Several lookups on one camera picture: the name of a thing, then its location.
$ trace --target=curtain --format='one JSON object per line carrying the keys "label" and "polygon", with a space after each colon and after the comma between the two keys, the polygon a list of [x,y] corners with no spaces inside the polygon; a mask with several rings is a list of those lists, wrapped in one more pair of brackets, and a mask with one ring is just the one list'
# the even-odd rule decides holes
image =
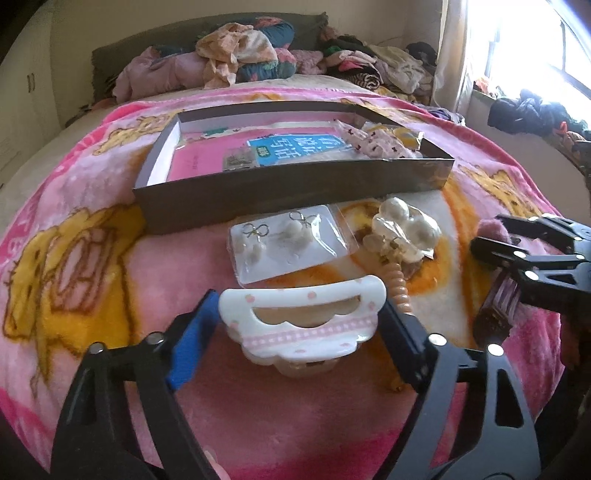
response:
{"label": "curtain", "polygon": [[469,0],[444,0],[437,69],[431,104],[466,115],[472,85]]}

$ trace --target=brown cardboard box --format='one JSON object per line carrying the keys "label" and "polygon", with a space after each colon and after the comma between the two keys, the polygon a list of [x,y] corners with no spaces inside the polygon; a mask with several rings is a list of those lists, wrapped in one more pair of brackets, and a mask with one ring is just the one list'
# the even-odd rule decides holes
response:
{"label": "brown cardboard box", "polygon": [[360,105],[336,102],[257,102],[179,113],[162,131],[138,175],[134,193],[150,233],[172,233],[232,220],[391,193],[441,189],[453,158],[423,140],[428,158],[294,163],[224,171],[167,181],[174,149],[184,132],[303,121],[325,112],[356,127],[366,121],[398,125]]}

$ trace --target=earring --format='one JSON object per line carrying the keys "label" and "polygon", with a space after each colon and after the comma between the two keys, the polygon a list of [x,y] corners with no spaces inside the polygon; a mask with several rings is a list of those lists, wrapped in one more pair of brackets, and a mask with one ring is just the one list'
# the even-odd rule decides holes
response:
{"label": "earring", "polygon": [[246,252],[250,263],[256,263],[261,259],[267,247],[262,238],[267,235],[269,235],[269,226],[266,223],[257,227],[252,223],[245,223],[242,227],[242,251]]}
{"label": "earring", "polygon": [[287,239],[296,241],[298,244],[307,245],[314,239],[312,224],[317,220],[317,215],[304,216],[301,212],[290,212],[290,221],[283,230]]}

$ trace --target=headboard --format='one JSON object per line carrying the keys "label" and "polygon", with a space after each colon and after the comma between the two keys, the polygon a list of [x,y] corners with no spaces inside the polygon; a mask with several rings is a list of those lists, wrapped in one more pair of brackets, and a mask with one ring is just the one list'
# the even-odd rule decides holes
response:
{"label": "headboard", "polygon": [[295,38],[290,48],[294,50],[315,50],[320,30],[329,21],[326,12],[320,15],[245,12],[193,18],[146,30],[92,52],[95,102],[108,96],[109,87],[112,88],[109,84],[113,83],[113,79],[150,45],[172,45],[194,50],[200,35],[208,34],[220,25],[253,17],[278,17],[291,23],[295,29]]}

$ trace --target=bed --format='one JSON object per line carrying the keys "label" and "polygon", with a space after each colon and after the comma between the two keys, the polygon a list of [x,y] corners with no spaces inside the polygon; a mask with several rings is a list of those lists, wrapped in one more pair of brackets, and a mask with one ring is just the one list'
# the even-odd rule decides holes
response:
{"label": "bed", "polygon": [[[471,320],[492,279],[468,251],[479,220],[497,213],[558,213],[525,170],[486,138],[409,103],[323,76],[186,90],[94,111],[46,145],[0,192],[0,228],[6,229],[0,244],[0,409],[43,467],[49,466],[70,381],[92,342],[129,345],[166,329],[207,289],[236,287],[226,225],[145,233],[131,187],[167,120],[181,109],[303,99],[374,109],[424,131],[456,159],[443,191],[401,195],[436,218],[443,231],[436,259],[413,277],[409,290],[427,330],[474,346]],[[342,206],[354,230],[367,226],[375,208],[372,199]],[[525,244],[534,253],[545,251],[539,242]],[[377,268],[360,249],[271,286],[322,284]],[[504,348],[537,416],[563,369],[559,318],[520,307],[515,324]],[[233,480],[359,480],[376,472],[414,401],[414,393],[400,386],[379,338],[331,372],[296,381],[248,362],[219,329],[177,399],[198,441],[215,452]],[[129,389],[128,397],[142,452],[158,465],[137,392]],[[461,400],[458,395],[453,404],[439,462],[453,443]]]}

